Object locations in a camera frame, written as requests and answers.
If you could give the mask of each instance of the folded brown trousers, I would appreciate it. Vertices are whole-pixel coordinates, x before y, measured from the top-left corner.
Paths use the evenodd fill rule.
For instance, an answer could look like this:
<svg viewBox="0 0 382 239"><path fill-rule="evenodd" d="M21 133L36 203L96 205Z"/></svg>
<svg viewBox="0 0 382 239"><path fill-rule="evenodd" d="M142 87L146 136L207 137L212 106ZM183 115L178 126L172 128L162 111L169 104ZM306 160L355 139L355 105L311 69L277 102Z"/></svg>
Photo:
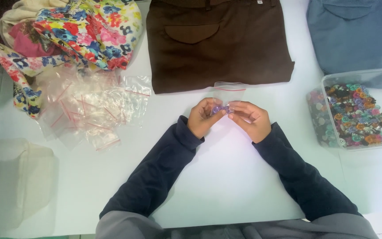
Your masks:
<svg viewBox="0 0 382 239"><path fill-rule="evenodd" d="M290 81L279 0L152 0L146 24L156 94Z"/></svg>

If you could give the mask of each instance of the pile of plastic bags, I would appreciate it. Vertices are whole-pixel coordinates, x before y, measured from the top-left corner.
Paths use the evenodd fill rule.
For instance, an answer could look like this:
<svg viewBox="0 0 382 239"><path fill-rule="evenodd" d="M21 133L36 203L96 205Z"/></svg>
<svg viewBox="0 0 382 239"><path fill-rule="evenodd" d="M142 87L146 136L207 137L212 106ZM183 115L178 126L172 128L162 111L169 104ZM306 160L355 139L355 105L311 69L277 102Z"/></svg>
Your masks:
<svg viewBox="0 0 382 239"><path fill-rule="evenodd" d="M119 125L141 127L151 95L151 78L116 77L113 71L78 70L69 63L46 72L38 123L44 137L68 149L87 139L97 151L120 144Z"/></svg>

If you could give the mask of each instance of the white table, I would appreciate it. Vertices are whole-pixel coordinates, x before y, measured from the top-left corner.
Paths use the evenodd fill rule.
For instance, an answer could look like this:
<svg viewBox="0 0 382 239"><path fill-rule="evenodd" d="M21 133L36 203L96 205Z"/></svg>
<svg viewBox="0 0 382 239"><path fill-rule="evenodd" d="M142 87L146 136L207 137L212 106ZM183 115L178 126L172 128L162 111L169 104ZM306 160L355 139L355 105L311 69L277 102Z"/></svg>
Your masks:
<svg viewBox="0 0 382 239"><path fill-rule="evenodd" d="M354 154L322 148L311 125L305 94L323 74L306 24L308 0L281 0L289 52L295 61L289 83L257 85L243 100L268 110L294 149L359 206L361 213L382 211L382 150ZM149 2L139 3L146 17ZM146 34L136 58L120 75L151 75ZM0 89L0 139L24 137L50 147L59 159L55 203L27 219L11 238L92 234L108 199L126 181L165 130L212 89L150 97L142 128L120 127L122 145L99 154L87 142L73 151L57 140L46 142L34 120L12 106L12 80ZM162 227L187 227L303 218L277 173L260 158L248 136L227 117L216 123L151 216Z"/></svg>

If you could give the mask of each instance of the clear plastic box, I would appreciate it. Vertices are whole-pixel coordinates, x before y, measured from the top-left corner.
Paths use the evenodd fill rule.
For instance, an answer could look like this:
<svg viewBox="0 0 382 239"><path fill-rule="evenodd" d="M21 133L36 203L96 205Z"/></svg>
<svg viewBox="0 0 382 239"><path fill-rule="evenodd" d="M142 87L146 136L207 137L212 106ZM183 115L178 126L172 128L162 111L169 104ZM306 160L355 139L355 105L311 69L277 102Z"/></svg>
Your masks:
<svg viewBox="0 0 382 239"><path fill-rule="evenodd" d="M382 148L382 69L326 75L306 99L322 146Z"/></svg>

